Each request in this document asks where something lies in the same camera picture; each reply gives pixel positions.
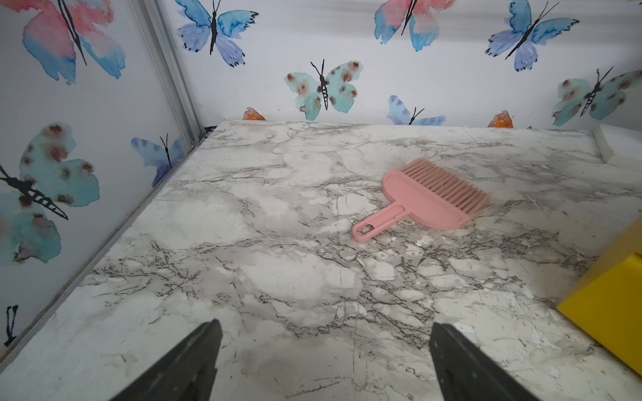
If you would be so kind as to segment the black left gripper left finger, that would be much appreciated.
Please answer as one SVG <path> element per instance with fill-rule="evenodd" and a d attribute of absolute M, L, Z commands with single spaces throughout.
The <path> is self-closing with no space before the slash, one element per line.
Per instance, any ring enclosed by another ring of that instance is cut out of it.
<path fill-rule="evenodd" d="M 221 342 L 220 322 L 204 322 L 111 399 L 209 401 Z"/>

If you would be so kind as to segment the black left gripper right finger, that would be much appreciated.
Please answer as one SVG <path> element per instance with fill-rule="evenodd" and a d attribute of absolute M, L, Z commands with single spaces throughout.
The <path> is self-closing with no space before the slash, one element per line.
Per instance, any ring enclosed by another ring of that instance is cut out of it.
<path fill-rule="evenodd" d="M 433 324 L 430 352 L 445 401 L 538 401 L 451 324 Z"/>

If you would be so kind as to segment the yellow plastic drawer box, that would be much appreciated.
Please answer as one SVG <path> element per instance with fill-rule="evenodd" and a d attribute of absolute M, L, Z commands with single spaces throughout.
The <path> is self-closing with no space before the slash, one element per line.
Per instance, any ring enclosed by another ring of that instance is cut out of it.
<path fill-rule="evenodd" d="M 557 309 L 641 373 L 641 220 L 610 244 Z"/>

